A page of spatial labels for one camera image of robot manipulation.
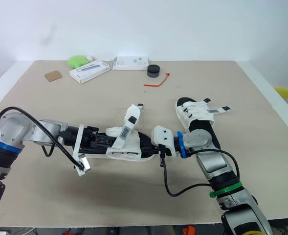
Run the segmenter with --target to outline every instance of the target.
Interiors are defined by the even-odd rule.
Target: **blue ring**
[[[178,131],[178,132],[177,132],[177,137],[178,137],[179,146],[180,146],[180,148],[181,148],[182,158],[187,158],[187,156],[186,156],[186,150],[185,150],[185,146],[184,146],[184,141],[183,141],[183,133],[181,133],[180,131]]]
[[[15,148],[15,147],[12,147],[10,145],[6,145],[2,142],[0,142],[0,148],[3,148],[5,150],[8,150],[8,151],[11,151],[11,152],[14,152],[14,153],[21,153],[22,152],[22,149],[19,149],[19,148]]]

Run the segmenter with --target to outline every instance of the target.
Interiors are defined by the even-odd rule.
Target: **black round container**
[[[149,77],[158,77],[160,72],[160,67],[158,65],[149,65],[147,67],[147,75]]]

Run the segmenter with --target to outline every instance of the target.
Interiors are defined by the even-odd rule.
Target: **red zip tie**
[[[170,73],[166,72],[165,75],[166,76],[165,76],[164,80],[159,85],[144,84],[144,86],[146,86],[146,87],[160,87],[162,85],[162,83],[164,83],[165,80],[167,80],[168,76],[170,76]]]

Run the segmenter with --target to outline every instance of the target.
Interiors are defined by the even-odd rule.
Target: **wooden table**
[[[180,97],[210,98],[210,107],[229,106],[215,116],[214,131],[223,150],[233,154],[241,181],[268,219],[288,217],[288,127],[236,62],[154,62],[159,78],[145,71],[109,71],[83,85],[72,79],[65,61],[36,61],[0,103],[34,117],[99,127],[120,126],[132,103],[143,103],[137,130],[150,135],[156,125],[183,131],[176,113]],[[58,70],[63,78],[48,82]],[[158,88],[164,74],[168,80]],[[0,225],[19,227],[101,227],[218,223],[222,211],[199,187],[170,197],[159,157],[141,162],[90,159],[92,171],[79,177],[56,149],[46,158],[31,142],[3,180]],[[178,191],[206,182],[195,157],[167,158],[169,184]]]

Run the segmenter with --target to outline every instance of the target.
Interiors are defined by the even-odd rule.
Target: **electrical cable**
[[[201,183],[201,184],[195,184],[195,185],[191,185],[183,190],[181,190],[180,192],[177,193],[171,193],[168,187],[168,176],[167,176],[167,166],[165,164],[165,160],[164,158],[161,158],[162,161],[162,167],[164,170],[164,185],[165,185],[165,189],[167,190],[167,193],[171,196],[171,197],[177,197],[179,195],[181,195],[182,193],[185,193],[187,190],[190,190],[192,188],[198,187],[198,186],[210,186],[210,184],[205,184],[205,183]]]
[[[33,233],[35,233],[35,235],[38,235],[37,229],[34,229]]]
[[[238,164],[237,164],[236,159],[233,157],[232,154],[230,154],[230,153],[228,153],[228,152],[226,152],[226,151],[220,150],[220,149],[201,149],[201,150],[193,150],[192,148],[190,148],[189,151],[190,151],[191,154],[197,154],[197,153],[202,153],[202,152],[218,152],[218,153],[223,153],[223,154],[229,156],[229,157],[232,159],[232,161],[233,161],[233,163],[234,163],[234,165],[235,165],[235,168],[236,168],[236,176],[238,177],[238,179],[240,179],[240,169],[239,169],[239,167],[238,167]]]
[[[33,229],[27,231],[26,233],[24,233],[24,234],[20,234],[20,235],[26,235],[26,234],[29,234],[29,233],[32,232],[34,229],[36,229],[36,228],[33,228]]]
[[[22,232],[24,229],[26,229],[26,228],[23,228],[23,229],[21,229],[19,231],[16,231],[13,235],[16,235],[17,233]]]
[[[48,137],[54,142],[54,144],[60,148],[60,150],[66,155],[67,158],[69,158],[69,160],[75,164],[80,170],[84,170],[84,166],[81,165],[79,162],[77,162],[72,156],[71,154],[69,154],[69,152],[58,142],[58,140],[39,122],[37,121],[34,117],[32,117],[31,114],[29,114],[28,112],[24,111],[21,108],[18,107],[7,107],[4,110],[2,110],[0,112],[0,119],[1,117],[9,110],[17,110],[20,113],[24,114],[27,118],[29,118],[32,122],[34,122],[46,135],[48,135]]]
[[[46,148],[45,148],[44,145],[41,145],[41,147],[42,147],[42,149],[43,149],[43,151],[44,151],[45,156],[46,156],[46,157],[50,157],[51,154],[52,154],[52,152],[54,151],[55,144],[53,144],[53,145],[50,147],[49,153],[47,153],[47,150],[46,150]]]

